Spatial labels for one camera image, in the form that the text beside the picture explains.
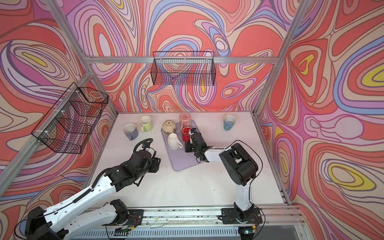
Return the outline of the red mug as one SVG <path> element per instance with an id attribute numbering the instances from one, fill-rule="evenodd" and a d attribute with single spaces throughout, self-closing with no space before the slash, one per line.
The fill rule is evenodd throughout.
<path id="1" fill-rule="evenodd" d="M 183 140 L 184 143 L 187 143 L 187 142 L 190 141 L 190 139 L 191 139 L 191 133 L 190 133 L 191 129 L 192 128 L 189 127 L 189 126 L 183 127 L 183 129 L 182 129 L 182 140 Z"/>

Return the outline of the white mug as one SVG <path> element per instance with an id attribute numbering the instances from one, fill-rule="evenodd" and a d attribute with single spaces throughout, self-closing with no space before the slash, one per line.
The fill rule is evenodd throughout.
<path id="1" fill-rule="evenodd" d="M 177 134 L 171 133 L 168 136 L 168 146 L 171 150 L 183 149 L 184 145 L 180 142 Z"/>

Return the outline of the blue floral mug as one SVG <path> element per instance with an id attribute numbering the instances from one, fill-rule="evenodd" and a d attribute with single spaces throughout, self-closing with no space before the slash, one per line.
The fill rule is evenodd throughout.
<path id="1" fill-rule="evenodd" d="M 236 117 L 234 115 L 226 115 L 224 117 L 224 130 L 230 131 L 236 123 Z"/>

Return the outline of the lavender mug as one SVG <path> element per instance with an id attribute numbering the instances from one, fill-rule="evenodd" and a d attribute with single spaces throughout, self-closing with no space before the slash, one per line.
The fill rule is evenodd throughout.
<path id="1" fill-rule="evenodd" d="M 136 125 L 133 123 L 126 124 L 123 127 L 123 132 L 130 141 L 135 140 L 139 135 Z"/>

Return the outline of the light green mug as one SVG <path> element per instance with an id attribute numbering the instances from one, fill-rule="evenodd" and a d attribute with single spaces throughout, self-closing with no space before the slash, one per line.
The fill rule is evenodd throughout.
<path id="1" fill-rule="evenodd" d="M 152 118 L 150 116 L 141 117 L 140 125 L 142 132 L 150 132 L 153 129 Z"/>

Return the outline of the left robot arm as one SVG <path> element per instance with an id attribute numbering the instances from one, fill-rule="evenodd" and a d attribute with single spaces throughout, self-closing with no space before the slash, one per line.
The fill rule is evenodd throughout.
<path id="1" fill-rule="evenodd" d="M 87 188 L 56 205 L 36 207 L 25 219 L 26 240 L 70 240 L 102 225 L 125 224 L 130 213 L 121 200 L 113 200 L 102 208 L 88 212 L 95 203 L 125 187 L 139 186 L 145 174 L 156 173 L 161 159 L 151 147 L 152 138 L 135 145 L 129 160 L 101 171 Z"/>

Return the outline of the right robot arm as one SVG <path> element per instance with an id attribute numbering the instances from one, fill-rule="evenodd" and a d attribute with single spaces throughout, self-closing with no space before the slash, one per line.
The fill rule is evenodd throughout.
<path id="1" fill-rule="evenodd" d="M 261 170 L 256 161 L 241 145 L 241 141 L 235 140 L 227 148 L 215 148 L 208 146 L 196 128 L 184 131 L 184 136 L 189 136 L 185 143 L 187 153 L 193 153 L 198 162 L 222 163 L 231 180 L 236 184 L 236 200 L 230 213 L 222 220 L 226 224 L 234 222 L 245 223 L 251 218 L 255 205 L 251 200 L 251 184 Z"/>

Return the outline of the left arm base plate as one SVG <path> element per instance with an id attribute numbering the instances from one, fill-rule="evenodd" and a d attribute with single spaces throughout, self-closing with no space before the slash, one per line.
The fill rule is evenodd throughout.
<path id="1" fill-rule="evenodd" d="M 120 211 L 113 223 L 118 226 L 137 227 L 142 224 L 143 215 L 142 209 Z"/>

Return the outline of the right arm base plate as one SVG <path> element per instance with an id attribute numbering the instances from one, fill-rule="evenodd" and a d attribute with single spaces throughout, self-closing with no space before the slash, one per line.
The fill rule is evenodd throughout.
<path id="1" fill-rule="evenodd" d="M 221 215 L 218 216 L 218 220 L 222 221 L 225 225 L 253 224 L 258 226 L 263 223 L 262 214 L 256 207 L 250 208 L 245 212 L 235 208 L 223 208 L 221 209 Z"/>

